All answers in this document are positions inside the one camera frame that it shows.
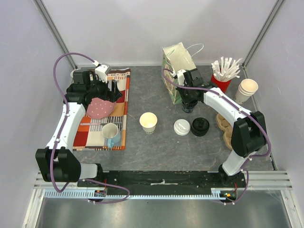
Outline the black paper cup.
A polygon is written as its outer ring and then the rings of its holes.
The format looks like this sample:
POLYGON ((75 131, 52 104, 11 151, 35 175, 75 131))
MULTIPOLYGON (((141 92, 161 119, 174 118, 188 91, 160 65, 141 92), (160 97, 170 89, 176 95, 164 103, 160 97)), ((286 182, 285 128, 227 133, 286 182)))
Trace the black paper cup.
POLYGON ((197 103, 198 103, 197 99, 192 100, 191 102, 185 102, 182 100, 182 110, 185 113, 191 113, 193 111, 194 107, 197 105, 197 103))

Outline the white plastic cup lid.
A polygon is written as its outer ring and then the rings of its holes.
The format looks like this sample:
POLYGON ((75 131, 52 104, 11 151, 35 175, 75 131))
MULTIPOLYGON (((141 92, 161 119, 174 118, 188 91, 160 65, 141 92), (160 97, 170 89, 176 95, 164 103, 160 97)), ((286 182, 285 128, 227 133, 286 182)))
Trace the white plastic cup lid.
POLYGON ((177 135, 185 136, 190 132, 190 123, 185 119, 179 119, 174 123, 173 128, 177 135))

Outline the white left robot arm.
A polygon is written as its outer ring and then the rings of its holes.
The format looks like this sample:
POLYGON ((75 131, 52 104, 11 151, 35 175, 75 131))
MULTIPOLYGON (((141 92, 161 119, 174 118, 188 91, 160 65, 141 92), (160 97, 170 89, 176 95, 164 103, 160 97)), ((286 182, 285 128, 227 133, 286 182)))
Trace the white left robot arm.
POLYGON ((64 94, 62 115, 53 137, 44 149, 37 149, 35 158, 45 182, 51 182, 57 192, 57 183, 66 185, 87 179, 94 187, 104 182, 98 164, 80 163, 72 153, 73 143, 82 118, 94 98, 116 102, 122 93, 116 80, 103 82, 92 70, 74 74, 73 83, 64 94))

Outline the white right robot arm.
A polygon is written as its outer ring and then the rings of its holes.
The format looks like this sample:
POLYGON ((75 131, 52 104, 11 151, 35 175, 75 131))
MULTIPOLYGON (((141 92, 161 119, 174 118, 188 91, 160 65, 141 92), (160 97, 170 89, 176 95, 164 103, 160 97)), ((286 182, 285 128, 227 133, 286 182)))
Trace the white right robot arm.
POLYGON ((245 109, 226 96, 213 82, 204 82, 198 69, 177 72, 177 90, 184 102, 201 101, 217 111, 231 126, 232 151, 222 164, 223 172, 218 174, 218 183, 223 187, 235 181, 250 155, 254 155, 269 141, 266 134, 264 115, 245 109))

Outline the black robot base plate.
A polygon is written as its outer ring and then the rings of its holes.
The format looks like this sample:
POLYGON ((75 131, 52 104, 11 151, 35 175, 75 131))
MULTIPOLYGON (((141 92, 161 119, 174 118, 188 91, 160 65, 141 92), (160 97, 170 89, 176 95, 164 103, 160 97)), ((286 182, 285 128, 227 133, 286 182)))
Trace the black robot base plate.
POLYGON ((212 188, 243 188, 243 173, 222 178, 218 172, 207 171, 104 171, 97 181, 127 188, 131 194, 208 194, 212 188))

